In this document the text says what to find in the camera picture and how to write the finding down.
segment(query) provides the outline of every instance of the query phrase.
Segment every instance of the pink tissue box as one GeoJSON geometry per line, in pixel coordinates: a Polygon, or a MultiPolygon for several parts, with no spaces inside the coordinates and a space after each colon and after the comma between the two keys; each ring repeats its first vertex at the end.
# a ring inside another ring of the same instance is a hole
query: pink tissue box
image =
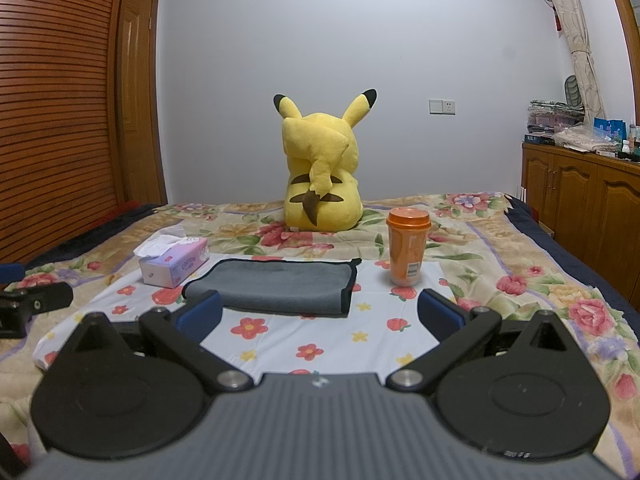
{"type": "Polygon", "coordinates": [[[175,288],[208,259],[207,239],[195,238],[193,243],[174,245],[161,256],[142,258],[142,281],[175,288]]]}

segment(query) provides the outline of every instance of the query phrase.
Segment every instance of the orange lid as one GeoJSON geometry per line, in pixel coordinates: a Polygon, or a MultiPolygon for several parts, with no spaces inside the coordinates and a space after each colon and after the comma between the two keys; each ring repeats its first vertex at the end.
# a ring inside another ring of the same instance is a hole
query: orange lid
{"type": "Polygon", "coordinates": [[[401,229],[428,229],[431,227],[429,213],[413,207],[396,207],[389,211],[386,224],[401,229]]]}

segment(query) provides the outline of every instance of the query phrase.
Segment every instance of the yellow plush toy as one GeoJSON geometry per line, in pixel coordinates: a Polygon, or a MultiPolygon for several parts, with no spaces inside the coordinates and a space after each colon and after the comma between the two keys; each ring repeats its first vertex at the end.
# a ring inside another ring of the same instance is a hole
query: yellow plush toy
{"type": "Polygon", "coordinates": [[[342,118],[328,114],[303,117],[294,102],[276,95],[284,118],[282,143],[289,167],[284,219],[301,231],[345,231],[362,216],[358,181],[358,144],[352,128],[369,113],[376,91],[360,94],[342,118]]]}

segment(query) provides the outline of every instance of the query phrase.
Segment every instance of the orange cup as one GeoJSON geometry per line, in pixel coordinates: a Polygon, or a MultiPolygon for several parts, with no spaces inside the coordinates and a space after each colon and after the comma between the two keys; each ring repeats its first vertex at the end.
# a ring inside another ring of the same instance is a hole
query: orange cup
{"type": "Polygon", "coordinates": [[[429,213],[412,207],[396,207],[386,218],[389,228],[391,281],[400,286],[420,283],[422,257],[431,229],[429,213]]]}

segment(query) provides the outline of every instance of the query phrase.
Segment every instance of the black ear tip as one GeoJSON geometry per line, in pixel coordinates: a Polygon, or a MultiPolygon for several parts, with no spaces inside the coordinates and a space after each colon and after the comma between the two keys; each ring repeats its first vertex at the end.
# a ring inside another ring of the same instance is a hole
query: black ear tip
{"type": "Polygon", "coordinates": [[[276,94],[273,97],[273,104],[276,105],[276,110],[278,112],[280,112],[280,101],[282,101],[284,99],[284,95],[282,94],[276,94]]]}
{"type": "Polygon", "coordinates": [[[378,98],[378,92],[376,92],[373,88],[371,90],[363,92],[362,95],[367,98],[367,101],[369,102],[369,108],[373,106],[373,103],[375,103],[376,99],[378,98]]]}

